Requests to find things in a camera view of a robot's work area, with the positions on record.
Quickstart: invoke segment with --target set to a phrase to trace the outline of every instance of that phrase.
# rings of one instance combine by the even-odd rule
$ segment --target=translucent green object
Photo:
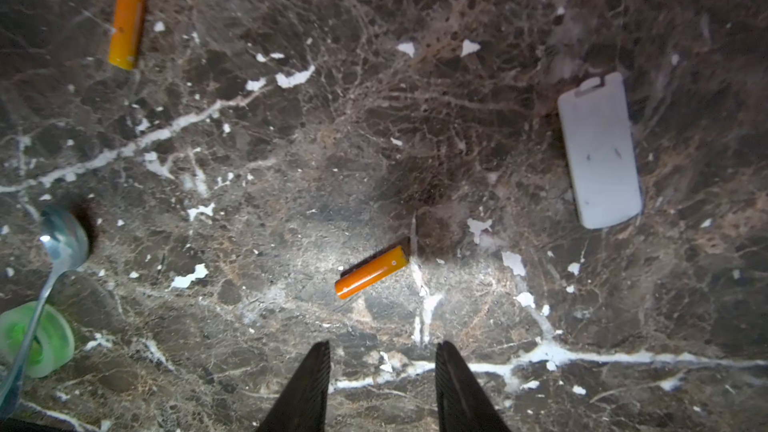
[[[0,355],[9,364],[22,346],[29,319],[37,301],[0,314]],[[44,377],[60,368],[74,355],[74,336],[64,317],[50,305],[46,305],[40,317],[40,325],[29,350],[26,375]]]

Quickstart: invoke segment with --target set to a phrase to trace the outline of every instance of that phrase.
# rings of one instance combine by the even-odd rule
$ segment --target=stone surface
[[[17,416],[248,430],[328,339],[329,430],[437,430],[450,340],[513,430],[764,430],[765,3],[149,0],[126,72],[104,59],[114,0],[0,0],[0,310],[44,281],[40,197],[96,234],[52,296],[78,350]],[[588,231],[556,100],[614,70],[644,212]],[[479,243],[470,218],[492,220]],[[341,303],[338,268],[414,220],[424,289],[410,268]],[[526,354],[545,347],[571,360]]]

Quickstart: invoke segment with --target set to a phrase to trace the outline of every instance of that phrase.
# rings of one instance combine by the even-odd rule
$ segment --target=metal spoon
[[[22,347],[16,353],[16,359],[0,386],[0,420],[11,415],[18,404],[22,392],[24,366],[27,364],[29,349],[38,330],[45,300],[50,295],[53,284],[63,273],[75,270],[88,258],[88,236],[85,235],[83,226],[71,213],[59,207],[46,207],[40,217],[42,227],[40,242],[43,243],[45,251],[51,258],[51,274],[45,281],[43,290],[40,291],[38,304],[27,326]]]

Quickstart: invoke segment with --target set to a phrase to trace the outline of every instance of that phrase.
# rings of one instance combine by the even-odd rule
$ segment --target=orange battery
[[[144,3],[147,0],[116,0],[112,42],[109,44],[109,62],[121,69],[131,70],[136,63],[136,54],[144,23]]]
[[[402,251],[402,247],[398,245],[337,280],[336,295],[340,299],[348,298],[406,265],[408,265],[408,258]]]

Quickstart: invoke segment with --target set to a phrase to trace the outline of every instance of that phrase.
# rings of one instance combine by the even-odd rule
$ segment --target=white rectangular object
[[[615,226],[640,213],[638,168],[619,72],[593,77],[558,99],[581,225]]]

